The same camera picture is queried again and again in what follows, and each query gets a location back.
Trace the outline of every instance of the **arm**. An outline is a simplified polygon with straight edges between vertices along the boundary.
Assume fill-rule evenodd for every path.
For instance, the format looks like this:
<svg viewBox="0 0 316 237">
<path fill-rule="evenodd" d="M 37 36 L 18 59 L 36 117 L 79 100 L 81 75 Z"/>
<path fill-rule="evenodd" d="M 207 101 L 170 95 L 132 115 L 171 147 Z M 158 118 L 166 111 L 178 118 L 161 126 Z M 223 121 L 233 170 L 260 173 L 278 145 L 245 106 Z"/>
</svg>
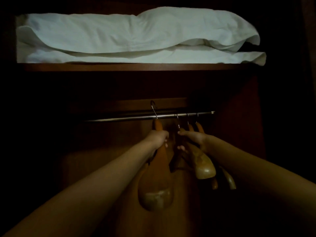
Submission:
<svg viewBox="0 0 316 237">
<path fill-rule="evenodd" d="M 237 178 L 273 195 L 303 216 L 316 223 L 316 184 L 280 166 L 246 153 L 212 135 L 181 131 L 221 166 Z"/>
<path fill-rule="evenodd" d="M 89 236 L 139 169 L 168 137 L 151 131 L 140 143 L 66 188 L 4 236 Z"/>
</svg>

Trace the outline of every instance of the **closet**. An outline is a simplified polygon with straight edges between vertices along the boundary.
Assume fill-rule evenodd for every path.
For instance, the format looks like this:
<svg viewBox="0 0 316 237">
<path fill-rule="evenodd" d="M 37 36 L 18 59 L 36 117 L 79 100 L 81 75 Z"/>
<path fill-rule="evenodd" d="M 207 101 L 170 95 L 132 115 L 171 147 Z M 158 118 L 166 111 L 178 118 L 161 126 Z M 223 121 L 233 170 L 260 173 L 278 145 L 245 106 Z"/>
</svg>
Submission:
<svg viewBox="0 0 316 237">
<path fill-rule="evenodd" d="M 267 53 L 266 66 L 16 63 L 15 15 L 49 12 L 137 15 L 159 6 L 211 8 L 240 15 L 258 30 L 262 42 L 256 50 Z M 289 23 L 283 20 L 284 15 Z M 3 213 L 6 219 L 3 231 L 57 192 L 124 153 L 152 128 L 152 119 L 86 120 L 154 115 L 151 100 L 156 103 L 157 113 L 214 111 L 199 117 L 180 116 L 179 120 L 159 119 L 170 132 L 169 160 L 173 156 L 178 124 L 188 130 L 188 122 L 198 121 L 205 133 L 315 180 L 309 167 L 310 158 L 315 154 L 311 148 L 315 106 L 308 50 L 304 32 L 299 31 L 300 15 L 300 0 L 258 3 L 253 0 L 56 0 L 50 5 L 23 0 L 3 11 L 1 60 L 7 137 L 4 149 L 8 155 L 3 163 L 8 203 L 8 210 Z M 294 30 L 291 36 L 285 32 L 290 25 Z M 243 48 L 247 51 L 253 47 Z M 300 155 L 299 163 L 293 154 Z M 266 216 L 252 209 L 255 200 L 252 194 L 242 191 L 243 183 L 235 179 L 237 189 L 230 190 L 221 174 L 218 190 L 212 190 L 209 181 L 197 182 L 184 160 L 179 167 L 172 173 L 175 192 L 170 208 L 152 213 L 140 206 L 137 185 L 144 171 L 141 170 L 94 235 L 267 233 L 270 226 L 267 227 Z"/>
</svg>

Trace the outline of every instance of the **person's right arm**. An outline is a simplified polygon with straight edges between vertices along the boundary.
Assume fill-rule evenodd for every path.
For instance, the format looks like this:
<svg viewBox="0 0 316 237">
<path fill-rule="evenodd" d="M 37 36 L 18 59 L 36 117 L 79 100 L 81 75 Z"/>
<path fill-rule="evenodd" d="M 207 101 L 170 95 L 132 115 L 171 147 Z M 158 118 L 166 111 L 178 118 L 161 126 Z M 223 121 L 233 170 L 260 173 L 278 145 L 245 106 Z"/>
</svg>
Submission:
<svg viewBox="0 0 316 237">
<path fill-rule="evenodd" d="M 316 226 L 316 184 L 280 166 L 242 151 L 212 135 L 182 131 L 232 176 L 286 202 Z"/>
</svg>

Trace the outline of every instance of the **shelf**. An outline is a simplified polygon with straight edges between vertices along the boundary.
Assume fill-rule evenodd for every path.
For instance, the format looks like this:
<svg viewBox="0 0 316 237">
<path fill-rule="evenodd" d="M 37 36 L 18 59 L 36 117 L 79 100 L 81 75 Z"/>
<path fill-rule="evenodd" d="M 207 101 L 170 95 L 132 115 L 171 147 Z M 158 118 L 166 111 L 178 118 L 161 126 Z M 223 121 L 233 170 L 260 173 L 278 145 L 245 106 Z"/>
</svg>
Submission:
<svg viewBox="0 0 316 237">
<path fill-rule="evenodd" d="M 23 71 L 199 71 L 199 70 L 245 70 L 255 65 L 247 64 L 151 64 L 151 63 L 36 63 L 18 64 Z"/>
</svg>

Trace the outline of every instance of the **white bedding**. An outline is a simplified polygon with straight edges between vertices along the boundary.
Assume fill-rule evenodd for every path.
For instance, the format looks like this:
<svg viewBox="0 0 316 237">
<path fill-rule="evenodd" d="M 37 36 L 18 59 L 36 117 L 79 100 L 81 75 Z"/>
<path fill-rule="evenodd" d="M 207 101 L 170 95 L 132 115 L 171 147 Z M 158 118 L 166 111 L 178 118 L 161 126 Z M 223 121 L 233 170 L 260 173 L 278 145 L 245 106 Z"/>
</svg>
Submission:
<svg viewBox="0 0 316 237">
<path fill-rule="evenodd" d="M 17 27 L 19 63 L 265 64 L 256 29 L 238 15 L 211 9 L 159 7 L 134 15 L 29 14 Z"/>
</svg>

